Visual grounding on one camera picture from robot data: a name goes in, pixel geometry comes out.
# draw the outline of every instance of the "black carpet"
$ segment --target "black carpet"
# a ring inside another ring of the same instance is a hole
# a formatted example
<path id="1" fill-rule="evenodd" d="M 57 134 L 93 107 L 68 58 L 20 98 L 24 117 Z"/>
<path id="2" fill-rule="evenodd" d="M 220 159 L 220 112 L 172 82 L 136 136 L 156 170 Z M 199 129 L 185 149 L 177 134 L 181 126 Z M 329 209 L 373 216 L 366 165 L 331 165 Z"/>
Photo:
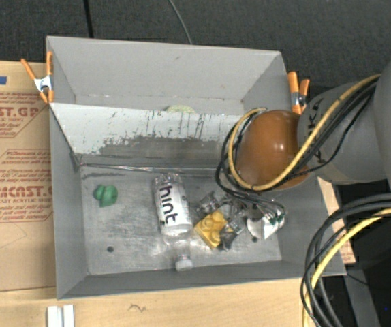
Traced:
<path id="1" fill-rule="evenodd" d="M 89 0 L 95 36 L 187 43 L 167 0 Z M 194 44 L 280 50 L 335 87 L 391 59 L 391 0 L 173 0 Z M 47 35 L 87 37 L 81 0 L 0 0 L 0 60 L 44 60 Z"/>

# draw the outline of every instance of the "black wire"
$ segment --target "black wire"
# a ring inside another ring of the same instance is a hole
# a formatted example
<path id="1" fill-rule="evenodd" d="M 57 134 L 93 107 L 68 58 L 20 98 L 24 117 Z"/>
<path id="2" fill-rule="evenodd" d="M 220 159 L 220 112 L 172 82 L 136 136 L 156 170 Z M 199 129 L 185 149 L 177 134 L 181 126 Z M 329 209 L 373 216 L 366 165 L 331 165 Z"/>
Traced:
<path id="1" fill-rule="evenodd" d="M 243 124 L 243 127 L 241 128 L 240 130 L 240 133 L 238 134 L 237 136 L 237 142 L 234 144 L 234 149 L 237 149 L 238 147 L 238 143 L 240 142 L 242 136 L 243 136 L 243 133 L 245 131 L 245 128 L 246 126 L 248 126 L 248 124 L 250 124 L 250 122 L 253 120 L 254 117 L 256 117 L 257 113 L 255 114 L 252 114 L 250 117 L 249 117 L 249 120 L 247 120 L 244 124 Z M 226 192 L 227 194 L 243 201 L 243 202 L 250 202 L 250 203 L 253 203 L 253 204 L 259 204 L 260 206 L 263 206 L 264 208 L 268 208 L 269 210 L 272 210 L 273 208 L 276 208 L 276 209 L 279 209 L 282 213 L 285 213 L 285 207 L 278 203 L 278 202 L 275 202 L 275 201 L 272 201 L 272 200 L 267 200 L 266 198 L 263 198 L 263 197 L 260 197 L 260 196 L 257 196 L 255 194 L 252 194 L 250 195 L 249 191 L 247 190 L 233 190 L 233 189 L 230 189 L 228 187 L 226 187 L 222 182 L 221 182 L 221 179 L 220 179 L 220 174 L 221 172 L 223 172 L 223 175 L 227 178 L 228 182 L 235 188 L 237 189 L 240 189 L 240 186 L 238 185 L 238 183 L 236 183 L 236 181 L 230 176 L 229 173 L 225 173 L 224 170 L 227 169 L 225 163 L 227 162 L 228 160 L 228 154 L 226 153 L 226 149 L 227 149 L 227 146 L 228 146 L 228 141 L 230 139 L 230 136 L 232 135 L 232 132 L 234 130 L 236 125 L 233 126 L 233 128 L 231 130 L 229 130 L 228 134 L 226 135 L 225 137 L 225 140 L 223 141 L 223 146 L 221 147 L 221 160 L 217 166 L 217 169 L 215 170 L 215 182 L 218 184 L 218 186 L 220 186 L 220 188 Z"/>
<path id="2" fill-rule="evenodd" d="M 371 100 L 372 95 L 374 94 L 376 83 L 377 83 L 377 79 L 372 81 L 371 84 L 367 84 L 365 88 L 362 87 L 361 89 L 356 90 L 356 92 L 353 93 L 350 98 L 346 99 L 345 103 L 343 103 L 341 108 L 338 109 L 336 111 L 336 113 L 334 114 L 333 119 L 325 126 L 325 128 L 322 130 L 322 132 L 316 138 L 315 142 L 312 144 L 311 148 L 307 152 L 305 152 L 305 154 L 302 156 L 302 158 L 297 163 L 297 165 L 294 166 L 292 171 L 287 176 L 285 176 L 285 178 L 283 178 L 281 181 L 279 181 L 277 184 L 273 185 L 272 187 L 270 187 L 268 189 L 265 189 L 264 191 L 270 191 L 270 190 L 276 189 L 276 188 L 280 187 L 281 185 L 285 184 L 286 182 L 288 182 L 294 178 L 297 178 L 298 176 L 302 176 L 302 175 L 311 173 L 311 172 L 318 170 L 320 168 L 323 168 L 324 166 L 329 164 L 337 156 L 337 153 L 340 151 L 341 145 L 342 145 L 345 137 L 347 136 L 348 131 L 353 127 L 353 124 L 357 121 L 358 117 L 365 109 L 369 100 Z M 322 163 L 319 166 L 316 166 L 314 168 L 306 169 L 305 171 L 299 172 L 301 169 L 303 169 L 303 167 L 306 165 L 306 163 L 309 162 L 309 160 L 314 156 L 314 154 L 318 151 L 318 149 L 322 146 L 322 144 L 325 143 L 325 141 L 328 139 L 330 134 L 332 134 L 332 132 L 339 126 L 340 122 L 351 112 L 352 109 L 354 109 L 365 98 L 367 98 L 365 104 L 363 104 L 361 106 L 359 111 L 357 111 L 357 113 L 355 114 L 355 116 L 353 117 L 353 119 L 351 120 L 349 125 L 344 130 L 344 132 L 341 136 L 341 139 L 338 143 L 338 146 L 335 148 L 334 153 L 332 154 L 330 159 L 328 161 L 325 161 L 324 163 Z M 250 118 L 251 118 L 251 116 L 245 121 L 244 125 L 248 125 Z M 228 141 L 229 138 L 230 138 L 230 134 L 228 134 L 225 141 Z M 237 142 L 236 142 L 237 147 L 236 147 L 235 151 L 238 150 L 238 145 L 240 144 L 240 141 L 241 141 L 241 139 L 237 139 Z M 227 160 L 227 158 L 222 159 L 220 162 L 220 165 L 222 165 L 221 168 L 224 172 L 227 170 L 226 165 L 225 165 L 226 160 Z M 227 180 L 229 181 L 229 183 L 231 185 L 233 185 L 235 188 L 242 190 L 242 191 L 247 190 L 247 189 L 243 188 L 242 186 L 240 186 L 236 182 L 236 180 L 234 180 L 234 178 L 232 176 L 230 176 L 230 173 L 225 172 L 224 174 L 225 174 Z"/>
<path id="3" fill-rule="evenodd" d="M 311 285 L 311 273 L 310 270 L 312 268 L 312 265 L 315 263 L 318 263 L 319 259 L 321 258 L 322 254 L 324 253 L 324 249 L 327 248 L 327 245 L 330 244 L 333 239 L 329 240 L 322 249 L 319 248 L 322 236 L 324 232 L 333 225 L 333 223 L 341 218 L 348 217 L 349 215 L 357 214 L 357 213 L 363 213 L 367 211 L 372 211 L 376 209 L 382 209 L 382 208 L 391 208 L 391 201 L 383 202 L 384 200 L 391 200 L 391 194 L 383 194 L 378 196 L 370 196 L 367 198 L 363 198 L 360 200 L 356 200 L 354 202 L 351 202 L 347 205 L 345 205 L 343 208 L 340 208 L 338 211 L 333 213 L 327 220 L 323 223 L 323 225 L 320 227 L 320 229 L 315 233 L 314 237 L 312 238 L 310 245 L 308 247 L 308 251 L 306 254 L 306 260 L 305 260 L 305 273 L 303 276 L 302 283 L 306 285 L 307 291 L 309 293 L 310 301 L 313 303 L 313 306 L 315 307 L 315 310 L 317 314 L 320 316 L 320 318 L 323 319 L 323 323 L 325 326 L 331 326 L 332 324 L 328 321 L 327 317 L 325 316 L 324 312 L 322 311 L 321 306 L 319 305 L 317 298 L 315 296 L 315 293 L 313 292 L 313 288 Z M 315 256 L 311 260 L 312 251 L 315 251 Z M 305 300 L 304 300 L 304 294 L 301 292 L 300 295 L 302 296 L 302 301 L 304 306 L 306 306 Z"/>
<path id="4" fill-rule="evenodd" d="M 84 10 L 85 10 L 85 17 L 87 18 L 87 27 L 88 27 L 88 35 L 91 39 L 94 38 L 94 31 L 93 31 L 93 22 L 91 20 L 91 12 L 89 9 L 89 1 L 84 1 Z"/>
<path id="5" fill-rule="evenodd" d="M 382 202 L 379 202 L 379 201 L 382 201 L 382 200 L 387 200 L 388 198 L 391 198 L 391 194 L 384 195 L 384 196 L 377 196 L 377 197 L 369 197 L 369 198 L 365 198 L 365 199 L 362 199 L 362 200 L 358 200 L 357 202 L 354 202 L 353 204 L 349 204 L 349 205 L 346 205 L 344 208 L 340 208 L 340 210 L 338 210 L 337 212 L 333 213 L 324 222 L 324 224 L 321 226 L 321 228 L 317 231 L 317 233 L 312 238 L 311 243 L 310 243 L 309 248 L 308 248 L 308 251 L 307 251 L 307 255 L 306 255 L 305 263 L 306 263 L 306 266 L 307 266 L 307 271 L 306 271 L 306 273 L 304 275 L 304 280 L 305 280 L 305 283 L 307 285 L 308 291 L 312 290 L 312 288 L 311 288 L 311 278 L 310 278 L 310 272 L 309 272 L 311 265 L 309 265 L 309 263 L 315 263 L 317 261 L 318 257 L 322 254 L 322 251 L 319 250 L 319 244 L 321 243 L 320 240 L 321 240 L 324 232 L 330 226 L 332 226 L 332 224 L 335 221 L 337 221 L 338 219 L 340 219 L 342 217 L 347 217 L 349 214 L 361 213 L 361 212 L 364 212 L 364 211 L 369 211 L 370 209 L 375 210 L 379 206 L 382 206 L 384 208 L 387 208 L 388 206 L 391 206 L 391 204 L 388 204 L 388 203 L 382 204 Z M 310 260 L 311 259 L 312 248 L 315 248 L 315 257 L 314 257 L 313 261 Z M 315 295 L 313 294 L 313 292 L 309 292 L 309 296 L 311 298 L 311 301 L 316 301 L 316 298 L 315 298 Z M 315 303 L 315 307 L 317 308 L 317 311 L 319 313 L 321 313 L 321 309 L 320 309 L 320 307 L 319 307 L 317 302 Z"/>
<path id="6" fill-rule="evenodd" d="M 339 126 L 342 120 L 345 119 L 347 115 L 359 104 L 364 98 L 372 96 L 376 87 L 377 80 L 374 80 L 374 83 L 370 84 L 368 87 L 363 89 L 361 92 L 353 94 L 350 98 L 346 99 L 346 102 L 341 106 L 341 108 L 335 113 L 332 120 L 325 126 L 324 130 L 320 132 L 315 143 L 311 148 L 302 156 L 300 161 L 292 170 L 292 173 L 295 173 L 301 170 L 307 162 L 316 154 L 318 149 L 327 141 L 328 137 L 333 133 L 333 131 Z"/>
<path id="7" fill-rule="evenodd" d="M 314 172 L 316 170 L 319 170 L 320 168 L 323 168 L 324 166 L 326 166 L 327 164 L 329 164 L 330 162 L 333 161 L 333 159 L 337 156 L 338 152 L 341 150 L 341 146 L 342 146 L 342 143 L 344 142 L 344 139 L 345 137 L 347 137 L 347 134 L 349 132 L 349 130 L 353 127 L 354 123 L 358 120 L 358 117 L 360 116 L 360 114 L 364 111 L 364 109 L 366 108 L 366 106 L 369 104 L 369 102 L 371 101 L 371 98 L 372 96 L 370 95 L 365 103 L 360 107 L 360 109 L 357 111 L 357 113 L 355 114 L 354 118 L 351 120 L 351 122 L 349 123 L 349 125 L 345 128 L 342 136 L 341 136 L 341 139 L 339 140 L 339 143 L 337 145 L 337 147 L 335 148 L 335 150 L 333 151 L 333 154 L 332 156 L 330 156 L 330 158 L 325 161 L 324 163 L 322 163 L 321 165 L 318 165 L 318 166 L 315 166 L 313 168 L 309 168 L 308 170 L 305 170 L 305 171 L 302 171 L 302 172 L 299 172 L 299 173 L 295 173 L 295 174 L 291 174 L 290 176 L 287 176 L 285 177 L 285 181 L 283 183 L 286 183 L 287 181 L 291 180 L 291 179 L 294 179 L 294 178 L 297 178 L 299 176 L 302 176 L 302 175 L 305 175 L 305 174 L 308 174 L 310 172 Z"/>
<path id="8" fill-rule="evenodd" d="M 326 244 L 319 250 L 318 252 L 318 255 L 321 255 L 322 253 L 324 253 L 329 247 L 331 247 L 336 241 L 337 241 L 337 237 L 338 235 L 345 230 L 345 226 L 341 227 L 337 232 L 335 232 L 330 238 L 329 240 L 327 240 Z M 308 264 L 307 264 L 307 267 L 306 267 L 306 270 L 304 271 L 304 275 L 306 275 L 308 273 L 308 271 L 310 272 L 310 270 L 312 269 L 312 266 L 316 263 L 317 261 L 317 256 L 315 256 L 315 258 L 313 258 Z M 300 297 L 302 299 L 302 303 L 303 303 L 303 307 L 306 309 L 306 312 L 308 313 L 309 316 L 311 316 L 311 318 L 313 318 L 313 321 L 315 322 L 314 319 L 316 319 L 316 317 L 313 316 L 313 313 L 312 313 L 312 310 L 307 306 L 307 303 L 306 303 L 306 299 L 304 297 L 304 285 L 305 285 L 305 279 L 304 279 L 304 276 L 303 276 L 303 279 L 302 279 L 302 282 L 300 284 Z M 313 300 L 312 300 L 312 297 L 311 297 L 311 294 L 309 293 L 309 298 L 311 300 L 311 305 Z"/>
<path id="9" fill-rule="evenodd" d="M 183 19 L 181 17 L 181 14 L 179 13 L 179 11 L 177 10 L 177 7 L 175 6 L 173 0 L 168 0 L 168 2 L 170 3 L 171 7 L 173 8 L 174 10 L 174 13 L 177 15 L 177 18 L 179 19 L 179 22 L 181 23 L 182 25 L 182 28 L 183 28 L 183 31 L 185 32 L 185 35 L 187 36 L 187 39 L 188 39 L 188 42 L 190 45 L 193 44 L 193 40 L 191 39 L 191 36 L 189 36 L 189 33 L 188 33 L 188 30 L 185 26 L 185 23 L 183 22 Z"/>
<path id="10" fill-rule="evenodd" d="M 382 217 L 390 217 L 390 216 L 391 216 L 391 213 L 387 214 L 387 215 L 382 215 Z M 311 261 L 307 261 L 307 263 L 306 263 L 307 266 L 306 266 L 306 270 L 304 273 L 304 277 L 303 277 L 302 283 L 300 285 L 300 297 L 302 298 L 302 302 L 303 302 L 303 305 L 304 305 L 307 313 L 309 313 L 309 315 L 311 317 L 313 316 L 310 308 L 306 304 L 306 300 L 304 299 L 304 290 L 303 290 L 304 285 L 306 285 L 306 287 L 307 287 L 307 291 L 309 293 L 311 305 L 315 308 L 317 315 L 322 319 L 322 321 L 319 321 L 319 323 L 322 322 L 322 324 L 324 326 L 329 326 L 329 327 L 331 327 L 332 324 L 328 321 L 328 318 L 326 317 L 325 313 L 322 311 L 322 308 L 321 308 L 320 304 L 318 303 L 315 292 L 313 291 L 313 288 L 311 285 L 311 269 L 312 269 L 313 265 L 315 265 L 315 267 L 316 267 L 319 264 L 320 258 L 325 254 L 325 252 L 327 251 L 328 248 L 333 246 L 333 244 L 337 241 L 337 236 L 345 229 L 346 229 L 346 227 L 344 226 L 340 230 L 338 230 L 338 232 L 336 232 L 334 235 L 332 235 L 330 237 L 330 239 L 324 244 L 324 246 L 321 249 L 317 250 L 318 246 L 315 246 L 315 251 L 317 252 L 317 254 L 315 255 L 315 257 Z M 342 323 L 339 321 L 338 317 L 336 316 L 336 313 L 334 312 L 334 310 L 332 308 L 332 305 L 330 304 L 330 301 L 327 298 L 327 294 L 326 294 L 324 287 L 322 290 L 322 294 L 323 294 L 323 296 L 322 296 L 323 302 L 324 302 L 332 320 L 335 322 L 335 324 L 337 326 L 342 327 Z"/>

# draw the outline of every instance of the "orange spherical object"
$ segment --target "orange spherical object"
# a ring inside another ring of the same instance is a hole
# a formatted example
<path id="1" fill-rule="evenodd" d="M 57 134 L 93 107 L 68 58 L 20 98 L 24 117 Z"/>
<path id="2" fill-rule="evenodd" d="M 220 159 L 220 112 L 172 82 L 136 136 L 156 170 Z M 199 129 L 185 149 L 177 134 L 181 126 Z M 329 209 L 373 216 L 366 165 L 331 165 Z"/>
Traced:
<path id="1" fill-rule="evenodd" d="M 236 170 L 244 181 L 263 185 L 277 178 L 298 152 L 299 115 L 272 110 L 258 115 L 247 126 L 238 148 Z M 277 189 L 301 183 L 307 175 L 294 178 Z"/>

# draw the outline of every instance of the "orange handle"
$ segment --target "orange handle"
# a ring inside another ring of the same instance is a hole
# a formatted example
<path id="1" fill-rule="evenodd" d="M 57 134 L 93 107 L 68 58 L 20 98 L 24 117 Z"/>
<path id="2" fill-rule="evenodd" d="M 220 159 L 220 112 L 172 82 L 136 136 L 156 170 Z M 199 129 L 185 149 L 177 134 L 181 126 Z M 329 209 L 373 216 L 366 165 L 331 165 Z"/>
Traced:
<path id="1" fill-rule="evenodd" d="M 301 95 L 307 95 L 307 92 L 309 90 L 309 83 L 310 83 L 309 79 L 302 80 L 302 82 L 300 83 L 300 94 Z"/>
<path id="2" fill-rule="evenodd" d="M 52 53 L 52 51 L 47 52 L 46 65 L 47 65 L 47 75 L 53 75 L 53 53 Z"/>
<path id="3" fill-rule="evenodd" d="M 288 73 L 288 82 L 290 84 L 290 93 L 298 92 L 298 78 L 296 72 Z"/>
<path id="4" fill-rule="evenodd" d="M 298 114 L 298 115 L 301 115 L 302 114 L 302 107 L 300 106 L 300 104 L 294 104 L 292 106 L 292 112 L 294 114 Z"/>
<path id="5" fill-rule="evenodd" d="M 53 103 L 53 101 L 54 101 L 54 91 L 49 89 L 48 93 L 47 93 L 47 96 L 48 96 L 49 103 Z"/>
<path id="6" fill-rule="evenodd" d="M 35 76 L 35 73 L 33 72 L 31 66 L 29 65 L 29 63 L 27 63 L 27 60 L 22 58 L 20 60 L 20 62 L 23 64 L 23 66 L 25 67 L 26 69 L 26 72 L 28 73 L 29 77 L 32 79 L 32 80 L 35 80 L 37 77 Z"/>
<path id="7" fill-rule="evenodd" d="M 43 100 L 44 103 L 46 103 L 46 104 L 48 103 L 47 97 L 44 94 L 44 92 L 40 92 L 40 97 L 41 97 L 41 99 Z"/>

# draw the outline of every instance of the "yellow toy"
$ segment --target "yellow toy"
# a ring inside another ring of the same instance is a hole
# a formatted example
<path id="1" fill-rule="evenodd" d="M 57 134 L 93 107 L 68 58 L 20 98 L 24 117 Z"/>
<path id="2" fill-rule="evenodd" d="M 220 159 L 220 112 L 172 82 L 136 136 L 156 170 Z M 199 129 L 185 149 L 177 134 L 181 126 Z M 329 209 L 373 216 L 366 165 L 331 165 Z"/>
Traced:
<path id="1" fill-rule="evenodd" d="M 216 210 L 199 221 L 194 230 L 211 249 L 214 249 L 221 243 L 220 231 L 227 223 L 228 221 L 224 219 L 223 213 Z"/>

